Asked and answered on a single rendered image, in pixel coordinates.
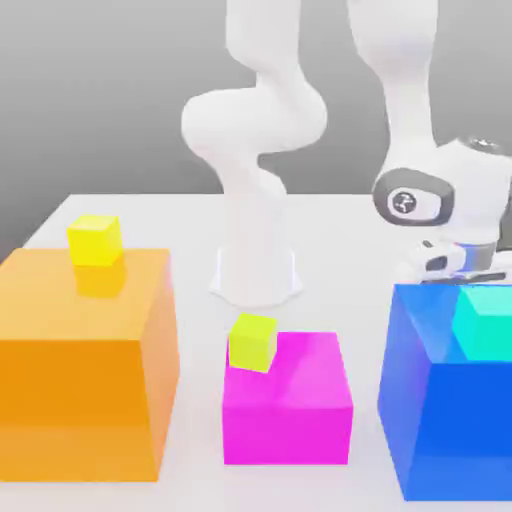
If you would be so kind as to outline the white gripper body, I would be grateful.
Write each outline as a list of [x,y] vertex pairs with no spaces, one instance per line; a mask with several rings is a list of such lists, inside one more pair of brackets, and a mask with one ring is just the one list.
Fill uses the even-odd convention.
[[413,256],[396,270],[398,284],[483,284],[512,283],[512,255],[499,253],[485,270],[463,270],[464,253]]

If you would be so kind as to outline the small cyan cube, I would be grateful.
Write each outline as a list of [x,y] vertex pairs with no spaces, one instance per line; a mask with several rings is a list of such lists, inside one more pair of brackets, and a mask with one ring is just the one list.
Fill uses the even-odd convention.
[[452,330],[468,360],[512,362],[512,286],[462,287]]

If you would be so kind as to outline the small lime cube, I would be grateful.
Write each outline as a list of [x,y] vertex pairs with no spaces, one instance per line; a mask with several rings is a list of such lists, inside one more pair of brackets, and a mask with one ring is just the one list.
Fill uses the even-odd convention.
[[229,333],[231,367],[267,373],[277,352],[277,320],[241,313]]

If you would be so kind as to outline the small yellow cube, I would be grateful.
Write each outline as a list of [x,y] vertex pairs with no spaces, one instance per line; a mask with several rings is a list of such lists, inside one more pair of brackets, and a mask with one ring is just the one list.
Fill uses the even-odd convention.
[[122,254],[117,216],[82,215],[67,227],[67,238],[75,266],[110,266]]

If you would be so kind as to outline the large blue box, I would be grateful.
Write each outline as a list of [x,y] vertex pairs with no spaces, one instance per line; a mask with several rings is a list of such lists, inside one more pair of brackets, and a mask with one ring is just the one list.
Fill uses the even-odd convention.
[[408,501],[512,501],[512,362],[465,357],[462,287],[393,291],[378,412]]

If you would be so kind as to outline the large magenta box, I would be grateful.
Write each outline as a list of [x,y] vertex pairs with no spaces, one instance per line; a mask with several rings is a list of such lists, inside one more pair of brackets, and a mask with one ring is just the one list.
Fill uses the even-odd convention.
[[345,465],[354,405],[334,332],[281,332],[266,373],[225,366],[227,465]]

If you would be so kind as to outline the large orange box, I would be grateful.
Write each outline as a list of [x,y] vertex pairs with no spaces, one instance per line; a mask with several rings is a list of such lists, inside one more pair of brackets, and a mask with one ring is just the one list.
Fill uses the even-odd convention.
[[179,377],[166,249],[0,264],[0,482],[151,482]]

